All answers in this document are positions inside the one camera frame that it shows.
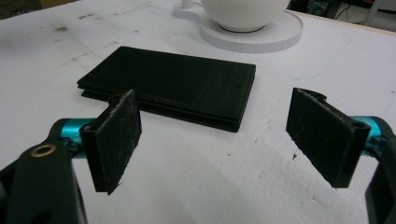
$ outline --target white tabletop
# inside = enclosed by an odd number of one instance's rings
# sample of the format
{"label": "white tabletop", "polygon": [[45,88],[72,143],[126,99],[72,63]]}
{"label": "white tabletop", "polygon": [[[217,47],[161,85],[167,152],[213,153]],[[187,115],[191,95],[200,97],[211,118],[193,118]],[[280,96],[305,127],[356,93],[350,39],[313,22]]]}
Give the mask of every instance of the white tabletop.
{"label": "white tabletop", "polygon": [[299,14],[301,41],[269,54],[216,49],[177,0],[84,0],[0,21],[0,167],[44,140],[61,118],[96,118],[106,103],[77,81],[119,46],[257,65],[238,133],[141,112],[143,134],[109,197],[74,160],[90,223],[367,223],[375,159],[332,189],[286,133],[293,87],[348,115],[396,129],[396,36]]}

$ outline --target cable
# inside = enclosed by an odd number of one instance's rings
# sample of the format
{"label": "cable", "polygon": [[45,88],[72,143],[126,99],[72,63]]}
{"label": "cable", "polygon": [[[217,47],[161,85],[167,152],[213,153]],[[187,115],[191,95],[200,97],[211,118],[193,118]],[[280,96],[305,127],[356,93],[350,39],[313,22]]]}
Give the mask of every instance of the cable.
{"label": "cable", "polygon": [[343,12],[347,11],[351,6],[352,6],[352,4],[349,4],[349,6],[347,6],[344,10],[342,10],[340,13],[338,13],[338,15],[335,17],[335,20],[337,20],[338,17],[340,17],[340,15],[343,14]]}

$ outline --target white saucer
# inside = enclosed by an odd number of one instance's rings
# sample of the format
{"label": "white saucer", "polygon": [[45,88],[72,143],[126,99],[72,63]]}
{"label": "white saucer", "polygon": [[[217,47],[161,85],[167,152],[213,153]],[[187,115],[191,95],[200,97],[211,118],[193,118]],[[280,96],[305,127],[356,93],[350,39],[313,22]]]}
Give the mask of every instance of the white saucer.
{"label": "white saucer", "polygon": [[240,53],[270,53],[288,49],[297,44],[303,33],[303,22],[285,11],[262,29],[250,33],[236,33],[222,29],[212,21],[199,3],[191,8],[174,6],[174,16],[195,21],[201,25],[202,39],[212,46]]}

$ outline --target scuff mark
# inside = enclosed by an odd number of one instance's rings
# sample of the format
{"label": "scuff mark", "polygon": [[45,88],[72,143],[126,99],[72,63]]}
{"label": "scuff mark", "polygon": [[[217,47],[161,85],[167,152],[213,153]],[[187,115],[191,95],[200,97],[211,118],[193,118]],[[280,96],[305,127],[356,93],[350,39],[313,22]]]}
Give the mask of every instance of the scuff mark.
{"label": "scuff mark", "polygon": [[65,31],[67,31],[67,27],[61,26],[61,27],[56,28],[56,29],[53,30],[53,31],[54,31],[54,32],[58,32],[58,33],[63,33],[63,32],[65,32]]}
{"label": "scuff mark", "polygon": [[79,19],[79,20],[82,20],[82,19],[85,19],[85,18],[91,17],[91,16],[93,16],[93,13],[88,14],[88,15],[85,15],[85,16],[80,16],[80,17],[78,17],[78,19]]}

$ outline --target black foam pad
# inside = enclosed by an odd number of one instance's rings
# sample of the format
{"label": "black foam pad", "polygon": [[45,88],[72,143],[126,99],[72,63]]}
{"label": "black foam pad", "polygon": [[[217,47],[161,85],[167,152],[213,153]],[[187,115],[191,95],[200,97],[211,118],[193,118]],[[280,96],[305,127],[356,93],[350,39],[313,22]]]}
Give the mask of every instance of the black foam pad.
{"label": "black foam pad", "polygon": [[286,131],[333,188],[347,188],[370,126],[326,103],[326,96],[294,88]]}
{"label": "black foam pad", "polygon": [[113,98],[97,119],[80,129],[96,191],[110,194],[119,185],[141,132],[134,91]]}

